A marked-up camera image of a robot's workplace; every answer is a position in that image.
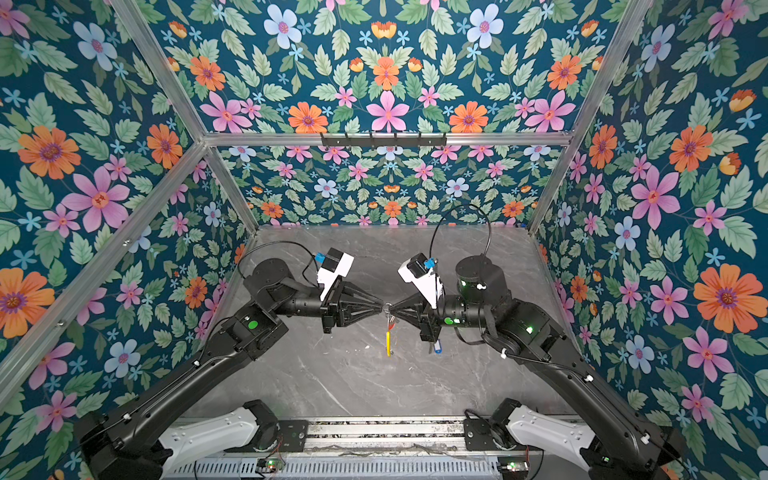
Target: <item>black cable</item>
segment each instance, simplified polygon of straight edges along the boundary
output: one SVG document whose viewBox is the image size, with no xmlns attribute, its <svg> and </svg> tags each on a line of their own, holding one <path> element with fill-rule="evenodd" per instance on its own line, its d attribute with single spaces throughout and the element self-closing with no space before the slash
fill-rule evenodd
<svg viewBox="0 0 768 480">
<path fill-rule="evenodd" d="M 237 272 L 240 274 L 240 276 L 243 278 L 243 280 L 245 280 L 245 276 L 243 275 L 243 271 L 240 269 L 240 264 L 243 262 L 243 259 L 245 257 L 247 257 L 248 255 L 252 254 L 253 252 L 255 252 L 256 250 L 260 249 L 260 248 L 268 247 L 270 245 L 277 245 L 278 243 L 289 243 L 291 245 L 297 245 L 298 247 L 302 247 L 304 249 L 304 251 L 306 251 L 310 255 L 310 261 L 304 267 L 304 270 L 301 271 L 301 276 L 304 278 L 304 280 L 306 280 L 306 282 L 309 285 L 312 285 L 312 286 L 314 286 L 316 288 L 320 288 L 320 285 L 318 285 L 317 282 L 315 282 L 315 283 L 310 282 L 310 280 L 308 278 L 306 278 L 306 269 L 310 268 L 310 265 L 312 264 L 312 262 L 315 263 L 315 270 L 319 271 L 319 266 L 317 265 L 317 260 L 315 260 L 315 256 L 312 255 L 312 252 L 310 252 L 310 249 L 306 248 L 301 243 L 294 242 L 292 240 L 275 240 L 273 242 L 262 243 L 261 245 L 259 245 L 257 247 L 254 247 L 254 248 L 248 250 L 246 253 L 244 253 L 243 256 L 240 257 L 240 261 L 237 262 Z"/>
</svg>

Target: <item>floral wallpaper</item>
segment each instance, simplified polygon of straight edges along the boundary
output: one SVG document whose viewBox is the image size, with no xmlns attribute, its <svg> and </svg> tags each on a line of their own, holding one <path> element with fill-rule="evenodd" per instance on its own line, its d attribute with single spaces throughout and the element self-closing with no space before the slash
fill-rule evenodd
<svg viewBox="0 0 768 480">
<path fill-rule="evenodd" d="M 0 1 L 0 359 L 189 144 L 110 8 L 92 5 Z"/>
<path fill-rule="evenodd" d="M 546 132 L 571 126 L 626 4 L 171 0 L 152 26 L 212 131 Z"/>
<path fill-rule="evenodd" d="M 201 161 L 5 407 L 0 478 L 48 478 L 53 470 L 56 478 L 91 478 L 80 452 L 71 452 L 74 423 L 127 402 L 189 358 L 246 242 Z M 20 267 L 0 270 L 4 285 L 23 275 Z M 38 285 L 26 275 L 25 284 Z"/>
<path fill-rule="evenodd" d="M 222 156 L 259 223 L 428 225 L 459 204 L 491 222 L 532 217 L 559 150 L 546 145 L 230 147 Z M 484 223 L 471 207 L 450 221 Z"/>
<path fill-rule="evenodd" d="M 685 436 L 670 478 L 768 476 L 767 15 L 652 11 L 538 231 L 588 362 Z"/>
</svg>

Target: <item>table surface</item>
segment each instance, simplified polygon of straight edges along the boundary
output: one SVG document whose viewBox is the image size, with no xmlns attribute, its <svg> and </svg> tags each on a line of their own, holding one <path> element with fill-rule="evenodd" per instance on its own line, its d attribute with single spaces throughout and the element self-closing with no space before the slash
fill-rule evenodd
<svg viewBox="0 0 768 480">
<path fill-rule="evenodd" d="M 538 248 L 524 229 L 495 227 L 488 258 L 506 274 L 512 295 L 535 302 L 561 321 L 560 305 L 542 270 Z M 481 253 L 485 226 L 441 228 L 433 256 L 449 293 L 455 292 L 455 265 Z M 293 240 L 313 252 L 335 247 L 355 257 L 347 276 L 365 291 L 395 303 L 416 292 L 397 269 L 419 251 L 427 254 L 432 228 L 264 227 L 260 243 Z M 284 259 L 300 279 L 307 255 L 299 247 L 274 246 L 241 265 L 246 275 L 269 257 Z M 224 307 L 234 313 L 250 299 L 244 287 Z M 461 415 L 464 409 L 491 413 L 506 398 L 542 413 L 572 413 L 564 400 L 536 375 L 486 345 L 460 343 L 451 329 L 441 334 L 442 354 L 429 353 L 419 331 L 399 322 L 386 356 L 386 318 L 379 314 L 323 334 L 319 319 L 284 319 L 289 332 L 259 360 L 225 379 L 187 416 L 221 415 L 262 399 L 279 417 L 331 415 Z M 477 332 L 465 331 L 476 339 Z"/>
</svg>

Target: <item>orange flower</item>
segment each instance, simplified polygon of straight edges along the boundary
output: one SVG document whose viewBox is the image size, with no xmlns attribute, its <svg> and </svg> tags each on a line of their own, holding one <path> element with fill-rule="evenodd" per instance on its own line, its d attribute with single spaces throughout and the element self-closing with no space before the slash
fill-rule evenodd
<svg viewBox="0 0 768 480">
<path fill-rule="evenodd" d="M 741 160 L 736 152 L 729 153 L 720 161 L 720 171 L 726 175 L 735 175 L 741 170 Z"/>
<path fill-rule="evenodd" d="M 516 217 L 519 214 L 522 214 L 524 209 L 525 205 L 523 205 L 522 202 L 509 202 L 504 205 L 504 210 L 502 210 L 502 212 L 504 212 L 505 217 Z"/>
<path fill-rule="evenodd" d="M 731 111 L 742 111 L 749 107 L 757 99 L 755 92 L 751 90 L 739 90 L 730 98 L 728 106 Z"/>
<path fill-rule="evenodd" d="M 152 136 L 147 137 L 147 146 L 152 149 L 152 158 L 170 170 L 182 154 L 179 137 L 166 124 L 152 125 L 149 133 Z"/>
<path fill-rule="evenodd" d="M 72 165 L 80 164 L 80 155 L 74 153 L 80 147 L 58 128 L 50 131 L 43 126 L 35 127 L 34 135 L 23 134 L 18 142 L 24 147 L 18 156 L 24 163 L 32 164 L 29 170 L 41 177 L 47 174 L 53 180 L 60 180 L 64 174 L 74 172 Z"/>
<path fill-rule="evenodd" d="M 602 169 L 611 162 L 614 157 L 614 148 L 618 145 L 615 134 L 616 129 L 608 125 L 603 125 L 600 131 L 594 134 L 592 146 L 589 147 L 589 156 L 591 157 L 589 163 L 592 167 Z"/>
<path fill-rule="evenodd" d="M 310 104 L 300 101 L 299 106 L 291 107 L 288 113 L 291 114 L 288 123 L 296 128 L 298 134 L 324 134 L 328 131 L 328 119 L 321 115 L 322 111 L 316 105 L 310 107 Z"/>
<path fill-rule="evenodd" d="M 399 73 L 400 67 L 395 65 L 395 61 L 392 58 L 381 57 L 379 64 L 373 67 L 373 74 L 376 76 L 373 80 L 384 90 L 392 90 L 392 87 L 400 82 L 397 78 Z"/>
<path fill-rule="evenodd" d="M 176 34 L 178 38 L 186 38 L 187 37 L 187 27 L 183 26 L 179 22 L 171 22 L 168 24 L 170 27 L 170 30 Z"/>
<path fill-rule="evenodd" d="M 360 57 L 353 58 L 352 61 L 349 63 L 349 69 L 351 71 L 362 71 L 362 59 Z"/>
<path fill-rule="evenodd" d="M 556 61 L 552 65 L 552 71 L 547 75 L 549 87 L 565 90 L 568 85 L 576 81 L 576 75 L 579 73 L 581 73 L 581 59 L 565 55 L 561 61 Z"/>
<path fill-rule="evenodd" d="M 44 276 L 31 272 L 24 278 L 20 268 L 0 270 L 0 328 L 3 336 L 11 339 L 27 333 L 27 322 L 35 325 L 45 313 L 44 305 L 54 300 L 52 288 L 43 288 L 48 282 Z"/>
<path fill-rule="evenodd" d="M 683 172 L 687 168 L 689 172 L 699 167 L 699 162 L 705 161 L 712 151 L 708 148 L 712 144 L 712 134 L 704 133 L 707 127 L 697 125 L 695 130 L 690 127 L 683 130 L 680 138 L 672 142 L 674 153 L 670 155 L 670 163 L 674 169 Z"/>
<path fill-rule="evenodd" d="M 187 298 L 184 302 L 189 305 L 190 308 L 197 308 L 203 304 L 205 300 L 205 294 L 208 293 L 207 282 L 203 280 L 203 277 L 199 276 L 190 280 L 190 285 L 187 287 Z"/>
<path fill-rule="evenodd" d="M 589 35 L 592 35 L 595 30 L 598 29 L 598 25 L 600 22 L 597 20 L 590 20 L 589 22 L 585 23 L 583 27 L 581 27 L 581 36 L 582 37 L 588 37 Z"/>
<path fill-rule="evenodd" d="M 757 328 L 754 316 L 768 315 L 768 300 L 755 296 L 763 290 L 763 284 L 748 273 L 741 275 L 736 265 L 724 263 L 720 273 L 710 267 L 701 274 L 704 283 L 694 285 L 694 297 L 702 300 L 698 305 L 699 313 L 705 320 L 715 319 L 715 328 L 725 333 L 733 332 L 733 324 L 742 333 Z"/>
<path fill-rule="evenodd" d="M 393 22 L 374 22 L 371 24 L 371 31 L 376 38 L 392 38 L 397 31 L 397 24 Z"/>
<path fill-rule="evenodd" d="M 394 218 L 401 214 L 401 211 L 400 211 L 401 209 L 402 207 L 400 207 L 400 204 L 398 204 L 397 202 L 389 202 L 384 207 L 384 213 Z"/>
<path fill-rule="evenodd" d="M 584 279 L 579 275 L 571 280 L 571 293 L 573 294 L 574 300 L 579 303 L 587 299 L 587 285 L 584 284 Z"/>
<path fill-rule="evenodd" d="M 422 65 L 422 61 L 418 58 L 411 58 L 408 60 L 408 69 L 414 73 L 421 70 L 423 67 L 424 65 Z"/>
<path fill-rule="evenodd" d="M 449 123 L 453 125 L 451 131 L 455 134 L 479 134 L 482 127 L 488 124 L 485 114 L 488 110 L 484 106 L 478 106 L 476 101 L 468 101 L 467 105 L 456 107 L 455 115 L 451 115 Z"/>
<path fill-rule="evenodd" d="M 261 210 L 270 218 L 281 218 L 283 216 L 283 208 L 280 205 L 276 205 L 272 202 L 264 202 L 261 204 Z"/>
<path fill-rule="evenodd" d="M 204 85 L 208 90 L 223 90 L 227 79 L 221 73 L 221 67 L 216 62 L 208 60 L 208 57 L 192 57 L 190 70 L 196 75 L 197 83 Z"/>
<path fill-rule="evenodd" d="M 235 263 L 240 263 L 240 259 L 243 258 L 245 253 L 245 243 L 241 243 L 238 248 L 235 249 Z"/>
</svg>

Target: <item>small blue flower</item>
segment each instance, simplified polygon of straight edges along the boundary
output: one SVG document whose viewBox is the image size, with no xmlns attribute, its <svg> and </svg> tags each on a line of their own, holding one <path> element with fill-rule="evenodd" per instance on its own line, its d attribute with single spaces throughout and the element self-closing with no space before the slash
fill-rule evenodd
<svg viewBox="0 0 768 480">
<path fill-rule="evenodd" d="M 112 147 L 112 151 L 115 154 L 122 155 L 123 152 L 125 152 L 125 145 L 121 145 L 119 140 L 115 140 L 113 144 L 109 144 L 110 147 Z"/>
<path fill-rule="evenodd" d="M 6 87 L 3 87 L 2 90 L 5 92 L 8 97 L 3 98 L 5 100 L 5 103 L 13 103 L 16 108 L 19 108 L 21 104 L 27 103 L 27 101 L 24 98 L 19 97 L 20 94 L 22 94 L 18 89 L 14 91 L 8 90 Z"/>
<path fill-rule="evenodd" d="M 38 262 L 32 258 L 32 255 L 35 255 L 34 250 L 28 250 L 26 253 L 23 253 L 21 250 L 13 250 L 13 256 L 16 257 L 16 260 L 11 262 L 11 266 L 20 265 L 22 270 L 26 270 L 30 264 Z"/>
<path fill-rule="evenodd" d="M 160 33 L 163 34 L 163 40 L 167 41 L 171 45 L 175 45 L 178 39 L 174 37 L 174 33 L 170 30 L 160 30 Z"/>
<path fill-rule="evenodd" d="M 31 232 L 33 228 L 40 228 L 40 220 L 42 220 L 42 217 L 33 217 L 32 212 L 27 212 L 27 217 L 19 218 L 18 224 L 26 225 L 27 231 Z"/>
<path fill-rule="evenodd" d="M 750 130 L 752 128 L 755 128 L 755 120 L 759 120 L 763 117 L 763 114 L 755 114 L 752 115 L 754 110 L 752 108 L 748 109 L 746 111 L 746 114 L 743 118 L 737 118 L 736 123 L 741 124 L 741 127 L 739 127 L 739 131 L 742 131 L 744 128 L 749 127 Z"/>
<path fill-rule="evenodd" d="M 712 249 L 712 253 L 706 252 L 704 256 L 709 259 L 707 260 L 707 265 L 714 263 L 715 266 L 720 266 L 720 262 L 725 260 L 725 255 L 718 255 L 717 247 Z"/>
<path fill-rule="evenodd" d="M 83 371 L 83 365 L 88 363 L 87 360 L 83 360 L 83 356 L 80 355 L 77 360 L 72 360 L 69 363 L 69 366 L 72 367 L 72 370 L 70 370 L 69 374 L 74 375 L 75 373 L 81 373 Z"/>
<path fill-rule="evenodd" d="M 469 30 L 472 27 L 469 23 L 467 23 L 466 17 L 464 17 L 464 19 L 462 20 L 462 23 L 456 23 L 455 25 L 456 25 L 456 30 L 458 30 L 462 35 L 465 34 L 467 30 Z"/>
<path fill-rule="evenodd" d="M 56 18 L 59 23 L 69 23 L 69 18 L 67 18 L 67 12 L 59 10 L 58 7 L 53 8 L 53 13 L 51 13 L 51 16 L 53 18 Z"/>
<path fill-rule="evenodd" d="M 303 18 L 299 18 L 299 24 L 296 26 L 304 35 L 307 35 L 310 33 L 310 29 L 312 28 L 311 23 L 307 23 L 304 21 Z"/>
</svg>

